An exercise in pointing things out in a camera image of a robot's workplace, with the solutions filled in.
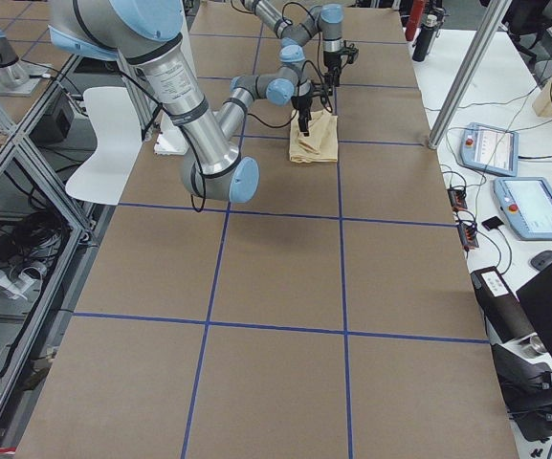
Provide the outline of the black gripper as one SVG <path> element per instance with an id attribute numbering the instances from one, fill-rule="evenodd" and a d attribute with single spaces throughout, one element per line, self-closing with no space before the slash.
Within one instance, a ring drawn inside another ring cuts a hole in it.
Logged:
<path id="1" fill-rule="evenodd" d="M 328 87 L 339 87 L 342 70 L 342 49 L 323 51 L 322 58 L 326 67 L 325 84 Z"/>
<path id="2" fill-rule="evenodd" d="M 299 133 L 304 137 L 308 137 L 309 122 L 311 121 L 311 107 L 314 93 L 314 85 L 312 83 L 302 83 L 294 91 L 292 96 L 292 104 L 298 113 L 298 129 Z"/>

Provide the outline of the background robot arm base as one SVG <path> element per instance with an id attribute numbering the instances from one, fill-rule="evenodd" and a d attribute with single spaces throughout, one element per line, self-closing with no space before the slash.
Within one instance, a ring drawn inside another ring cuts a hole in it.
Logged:
<path id="1" fill-rule="evenodd" d="M 0 29 L 0 96 L 28 97 L 47 75 L 44 68 L 22 62 Z"/>

